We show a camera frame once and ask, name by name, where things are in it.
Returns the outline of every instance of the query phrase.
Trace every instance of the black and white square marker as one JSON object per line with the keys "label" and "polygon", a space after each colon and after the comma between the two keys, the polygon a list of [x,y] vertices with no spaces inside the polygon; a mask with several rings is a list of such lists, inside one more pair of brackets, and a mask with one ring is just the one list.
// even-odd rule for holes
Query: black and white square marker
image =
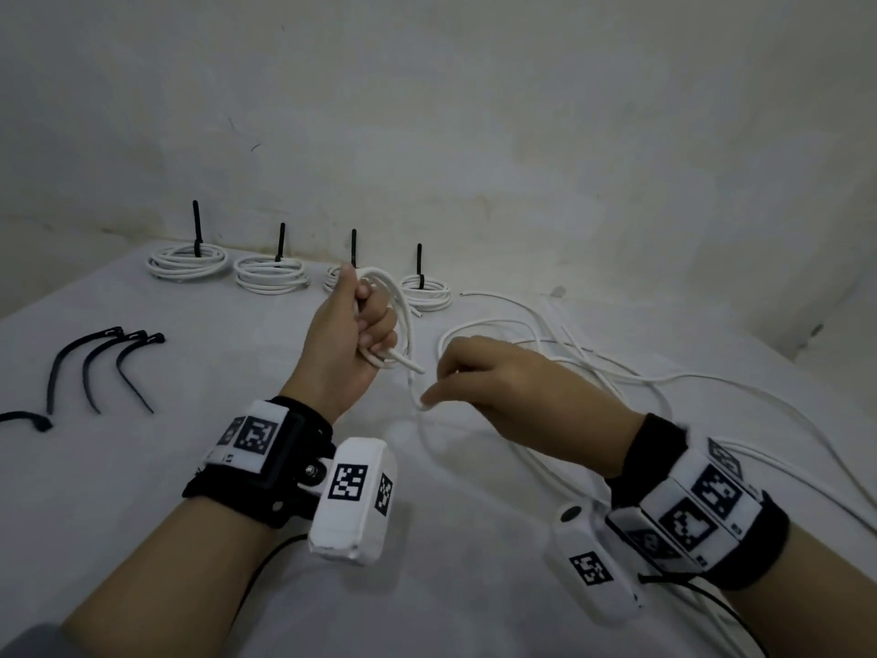
{"label": "black and white square marker", "polygon": [[679,501],[658,520],[658,524],[687,552],[704,542],[718,528],[718,524],[690,498]]}
{"label": "black and white square marker", "polygon": [[375,500],[375,509],[384,517],[387,517],[389,508],[389,495],[393,493],[393,481],[387,475],[380,474],[380,486],[378,487],[378,497]]}
{"label": "black and white square marker", "polygon": [[682,555],[670,543],[664,540],[664,537],[657,531],[652,529],[636,529],[634,531],[625,531],[630,541],[636,545],[640,552],[648,556],[650,559],[665,561],[667,559],[680,559]]}
{"label": "black and white square marker", "polygon": [[740,480],[743,480],[743,467],[740,465],[739,459],[712,439],[707,439],[707,448],[709,449],[710,457],[723,467],[727,468],[731,474],[737,476]]}
{"label": "black and white square marker", "polygon": [[277,423],[247,416],[234,442],[234,447],[250,453],[265,454],[268,452],[275,431],[277,431]]}
{"label": "black and white square marker", "polygon": [[232,420],[232,423],[228,425],[228,429],[225,430],[225,433],[222,435],[222,438],[219,439],[217,445],[226,446],[231,443],[234,435],[238,433],[238,429],[243,422],[244,416],[240,416],[239,418],[235,418],[234,420]]}
{"label": "black and white square marker", "polygon": [[368,466],[364,464],[338,464],[332,486],[329,487],[328,498],[358,501],[362,496],[362,487],[366,483],[367,470]]}
{"label": "black and white square marker", "polygon": [[585,582],[585,586],[595,586],[596,584],[604,584],[611,582],[613,577],[608,574],[606,566],[600,561],[600,557],[596,552],[585,552],[578,556],[573,556],[569,560],[573,564],[573,568]]}
{"label": "black and white square marker", "polygon": [[721,520],[728,519],[737,501],[743,496],[740,487],[712,464],[703,470],[701,476],[691,486],[691,493],[703,501],[704,505],[715,512]]}

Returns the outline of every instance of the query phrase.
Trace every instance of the white tracking device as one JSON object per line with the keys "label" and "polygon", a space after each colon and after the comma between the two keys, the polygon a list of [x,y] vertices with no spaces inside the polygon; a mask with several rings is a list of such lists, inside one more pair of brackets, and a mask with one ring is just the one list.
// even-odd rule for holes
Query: white tracking device
{"label": "white tracking device", "polygon": [[596,608],[606,621],[619,623],[636,617],[641,597],[621,566],[598,542],[591,525],[590,503],[566,504],[554,520],[554,545],[567,589],[583,607]]}
{"label": "white tracking device", "polygon": [[326,559],[376,562],[383,551],[396,487],[396,456],[384,441],[352,437],[338,447],[308,534],[311,552]]}

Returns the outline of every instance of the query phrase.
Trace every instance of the black wristband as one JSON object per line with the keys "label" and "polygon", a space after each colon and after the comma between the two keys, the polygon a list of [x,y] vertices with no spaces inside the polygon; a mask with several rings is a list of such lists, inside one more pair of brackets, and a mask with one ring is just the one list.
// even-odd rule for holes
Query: black wristband
{"label": "black wristband", "polygon": [[670,475],[670,469],[687,448],[686,431],[653,413],[645,416],[633,437],[621,475],[607,478],[612,507],[638,505],[645,495]]}
{"label": "black wristband", "polygon": [[298,484],[313,484],[308,465],[335,455],[332,426],[310,406],[294,399],[269,400],[289,409],[260,473],[207,464],[186,485],[184,498],[209,497],[242,515],[280,528],[294,515],[313,519],[319,498]]}
{"label": "black wristband", "polygon": [[788,515],[762,492],[761,512],[733,552],[703,574],[724,591],[739,591],[758,582],[780,558],[791,526]]}

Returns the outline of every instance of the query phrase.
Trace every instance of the person's right arm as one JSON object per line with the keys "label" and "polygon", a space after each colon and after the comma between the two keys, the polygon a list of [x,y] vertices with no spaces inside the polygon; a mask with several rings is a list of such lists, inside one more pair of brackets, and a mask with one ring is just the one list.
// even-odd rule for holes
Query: person's right arm
{"label": "person's right arm", "polygon": [[[645,418],[547,358],[485,337],[456,338],[424,404],[472,404],[508,440],[611,478]],[[782,555],[725,596],[772,655],[877,655],[877,584],[792,526]]]}

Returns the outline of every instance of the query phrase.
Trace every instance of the person's left arm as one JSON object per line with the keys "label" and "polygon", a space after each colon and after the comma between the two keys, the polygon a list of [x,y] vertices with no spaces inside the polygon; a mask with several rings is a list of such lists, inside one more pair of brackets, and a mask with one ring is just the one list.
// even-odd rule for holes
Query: person's left arm
{"label": "person's left arm", "polygon": [[[388,303],[345,265],[280,394],[334,423],[377,374],[357,346],[377,352],[396,344]],[[250,575],[274,541],[274,530],[209,498],[183,501],[62,630],[95,658],[217,655]]]}

